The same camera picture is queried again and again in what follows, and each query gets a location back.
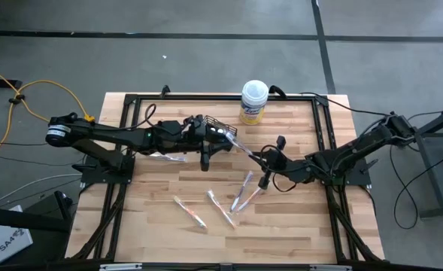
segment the black cable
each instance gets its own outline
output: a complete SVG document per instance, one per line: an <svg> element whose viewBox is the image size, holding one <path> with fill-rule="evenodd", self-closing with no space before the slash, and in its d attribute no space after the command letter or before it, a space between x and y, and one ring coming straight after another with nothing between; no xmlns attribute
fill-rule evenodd
<svg viewBox="0 0 443 271"><path fill-rule="evenodd" d="M349 107L347 107L347 106L345 106L345 105L342 105L342 104L339 103L339 102L335 102L335 101L333 101L333 100L331 100L331 99L328 99L328 98L326 98L325 96L321 96L320 94L317 94L317 93L302 92L302 93L299 93L299 94L312 94L312 95L318 96L318 97L320 97L320 98L322 98L322 99L325 99L325 100L327 100L327 101L330 101L330 102L332 102L332 103L334 103L334 104L336 104L336 105L340 105L342 108L348 109L348 110L353 111L353 112L367 113L367 114L376 114L376 115L385 116L385 117L389 116L389 114L385 114L385 113L378 113L378 112L373 112L373 111L358 110L358 109L349 108Z"/></svg>
<svg viewBox="0 0 443 271"><path fill-rule="evenodd" d="M276 176L276 173L273 175L273 180L272 180L272 181L273 181L273 185L274 185L275 188L276 188L278 191L280 191L281 193L290 192L290 191L293 190L293 188L295 188L296 185L297 185L297 184L294 184L292 187L290 187L290 188L288 188L288 189L286 189L286 190L282 190L282 189L280 189L280 188L278 187L278 185L276 184L275 176Z"/></svg>
<svg viewBox="0 0 443 271"><path fill-rule="evenodd" d="M75 182L75 181L79 181L79 180L80 180L80 178L77 178L77 179L75 179L75 180L67 181L67 182L65 182L65 183L63 183L63 184L58 184L58 185L56 185L56 186L54 186L54 187L49 187L49 188L44 189L44 190L42 190L42 191L39 191L39 192L36 192L36 193L30 194L30 195L25 196L25 197L22 197L22 198L20 198L20 199L9 200L9 202L7 202L7 203L1 205L0 208L1 208L1 207L4 207L4 206L8 206L8 205L10 205L10 204L12 204L12 203L14 203L14 202L18 202L18 201L23 200L23 199L27 199L27 198L29 198L29 197L31 197L31 196L35 196L35 195L38 195L38 194L40 194L40 193L47 192L47 191L52 190L52 189L56 189L56 188L58 188L58 187L61 187L61 186L67 185L67 184L71 184L71 183L73 183L73 182Z"/></svg>
<svg viewBox="0 0 443 271"><path fill-rule="evenodd" d="M21 159L15 159L15 158L9 158L9 157L2 157L0 156L1 159L4 160L11 160L11 161L16 161L16 162L22 162L22 163L33 163L36 165L42 165L42 166L70 166L72 164L75 164L79 161L81 161L83 158L77 160L76 162L73 163L66 163L66 164L50 164L50 163L42 163L42 162L35 162L35 161L28 161L28 160L21 160Z"/></svg>
<svg viewBox="0 0 443 271"><path fill-rule="evenodd" d="M343 187L343 188L345 188L347 186L347 176L346 175L344 175L343 176L343 182L341 183L341 185L333 185L332 186L332 189L333 189L333 191L335 191L336 193L340 193L340 191L339 190L336 190L335 188L336 187Z"/></svg>
<svg viewBox="0 0 443 271"><path fill-rule="evenodd" d="M419 150L417 150L416 148L413 148L413 147L410 146L410 145L407 145L407 147L408 147L409 149L411 149L412 151L420 152Z"/></svg>
<svg viewBox="0 0 443 271"><path fill-rule="evenodd" d="M370 190L368 190L365 186L363 185L359 185L360 188L362 188L370 197L370 199L372 200L372 205L373 205L373 212L375 213L375 216L377 216L377 207L375 205L375 200L373 199L372 193L370 193Z"/></svg>
<svg viewBox="0 0 443 271"><path fill-rule="evenodd" d="M151 108L151 107L154 107L153 112L152 112L149 116L147 116L147 111L148 111L149 108ZM193 116L188 117L187 119L185 119L185 120L183 121L183 125L181 125L181 128L179 129L179 131L177 131L177 132L171 132L170 130L166 129L165 127L163 127L163 126L159 126L159 125L154 125L154 124L152 124L152 123L149 121L150 117L154 114L154 111L155 111L155 110L156 110L156 104L150 104L150 105L146 108L146 111L144 112L144 121L146 121L147 124L149 124L151 127L155 128L155 129L160 129L160 130L162 130L162 131L168 133L168 134L171 135L171 136L175 136L175 135L177 136L177 135L181 134L181 133L183 132L184 128L186 128L186 126L190 123L190 121L191 121L192 118L193 118Z"/></svg>
<svg viewBox="0 0 443 271"><path fill-rule="evenodd" d="M397 204L398 204L398 202L399 202L400 196L402 195L403 191L406 190L406 191L408 192L408 186L409 186L413 181L415 181L415 180L418 179L420 176L422 176L423 174L425 174L426 172L428 172L429 170L431 170L432 168L436 167L438 164L440 164L440 163L442 163L442 162L443 162L443 159L440 160L440 161L438 161L437 163L431 165L429 168L423 170L419 175L413 177L413 178L412 178L407 184L405 184L405 185L403 186L402 190L399 192L399 195L396 197L395 205L394 205L394 207L393 207L393 217L395 218L395 222L397 222L397 220L396 220L396 206L397 206ZM415 227L415 224L413 224L413 225L410 226L410 227L402 227L402 226L400 226L400 227L401 227L402 229L409 230L409 229Z"/></svg>
<svg viewBox="0 0 443 271"><path fill-rule="evenodd" d="M415 208L415 219L414 219L414 223L413 223L411 226L409 226L409 227L403 227L402 225L400 225L400 223L399 223L399 221L398 221L398 219L397 219L397 217L396 217L396 212L393 212L393 217L395 218L395 223L396 223L399 227L401 227L401 228L404 229L404 230L410 230L411 228L415 227L415 225L416 225L417 222L418 222L418 207L417 207L417 203L415 202L414 197L411 195L410 191L407 189L407 187L405 186L405 183L402 181L402 178L400 178L400 175L399 175L398 171L396 170L395 163L393 162L392 149L393 149L393 145L390 146L390 151L389 151L390 163L392 164L393 171L395 172L396 177L399 179L400 184L402 184L403 188L407 190L407 194L408 194L408 196L410 197L410 200L411 200L411 202L413 203L414 208Z"/></svg>
<svg viewBox="0 0 443 271"><path fill-rule="evenodd" d="M0 142L0 145L14 145L14 146L44 146L44 145L47 145L47 143L22 144L22 143Z"/></svg>
<svg viewBox="0 0 443 271"><path fill-rule="evenodd" d="M149 111L150 108L152 108L152 107L154 107L153 111L149 115L147 115L146 114L147 111ZM141 121L140 123L136 124L136 125L128 126L128 127L121 127L121 128L115 128L115 127L113 127L113 128L100 128L100 127L97 127L97 128L94 128L94 130L110 132L110 131L124 131L124 130L128 130L128 129L137 128L137 127L145 124L146 122L148 122L149 119L154 115L155 111L156 111L156 104L150 104L149 106L147 106L146 111L144 112L144 120ZM88 126L76 125L76 124L69 124L68 126L80 127L80 128L89 128Z"/></svg>
<svg viewBox="0 0 443 271"><path fill-rule="evenodd" d="M424 116L424 115L428 115L428 114L441 114L441 113L443 113L443 111L434 111L434 112L427 112L427 113L419 113L419 114L415 114L415 115L409 117L409 118L407 119L407 121L410 121L410 120L411 120L412 118L414 118L414 117Z"/></svg>

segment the wooden table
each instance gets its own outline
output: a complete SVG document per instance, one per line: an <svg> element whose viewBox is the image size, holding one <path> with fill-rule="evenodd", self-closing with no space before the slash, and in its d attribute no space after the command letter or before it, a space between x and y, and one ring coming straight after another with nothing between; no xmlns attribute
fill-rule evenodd
<svg viewBox="0 0 443 271"><path fill-rule="evenodd" d="M119 126L125 93L106 93L99 123ZM330 99L349 105L345 95ZM238 119L239 102L155 101L151 120L179 120L207 114L238 128L238 137L251 150L287 139L285 154L299 159L317 149L311 105L308 102L269 102L262 123L247 126ZM143 102L140 120L150 101ZM338 146L356 137L351 112L333 103L330 113ZM320 110L323 131L326 131ZM112 148L113 145L102 143ZM257 186L262 171L240 150L220 152L210 160L208 172L199 167L199 154L185 155L187 163L153 160L138 155L135 176L124 204L116 261L181 263L335 263L335 250L323 186L316 181L280 193L272 184L241 214L233 230L206 196L213 189L228 210L249 170L253 181L245 199ZM281 189L292 183L277 176ZM66 257L79 251L99 224L105 184L95 184L79 200ZM208 225L200 229L173 202L179 196ZM360 187L347 187L353 226L373 252L383 258L377 221L368 195ZM346 235L340 232L348 255ZM107 249L111 228L107 230Z"/></svg>

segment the wipes container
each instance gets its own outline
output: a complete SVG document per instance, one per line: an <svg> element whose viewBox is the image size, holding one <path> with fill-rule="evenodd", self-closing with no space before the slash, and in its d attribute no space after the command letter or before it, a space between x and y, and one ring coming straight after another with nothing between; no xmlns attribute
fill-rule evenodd
<svg viewBox="0 0 443 271"><path fill-rule="evenodd" d="M249 125L258 124L263 117L267 100L268 86L265 83L258 80L247 82L241 91L241 121Z"/></svg>

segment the white lid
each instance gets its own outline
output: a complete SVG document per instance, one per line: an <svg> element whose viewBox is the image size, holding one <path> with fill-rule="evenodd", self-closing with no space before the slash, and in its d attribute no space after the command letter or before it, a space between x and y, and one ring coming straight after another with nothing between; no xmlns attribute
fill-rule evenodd
<svg viewBox="0 0 443 271"><path fill-rule="evenodd" d="M243 99L251 105L259 105L268 99L268 91L268 86L262 81L248 81L242 90Z"/></svg>

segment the yellow label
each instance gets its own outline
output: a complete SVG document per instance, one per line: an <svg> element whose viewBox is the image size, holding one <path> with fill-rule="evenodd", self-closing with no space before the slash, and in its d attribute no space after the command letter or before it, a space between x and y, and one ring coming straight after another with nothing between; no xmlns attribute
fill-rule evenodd
<svg viewBox="0 0 443 271"><path fill-rule="evenodd" d="M264 106L259 110L257 114L248 114L244 108L241 108L239 113L239 118L242 122L248 125L258 124L263 118L263 113L265 113Z"/></svg>

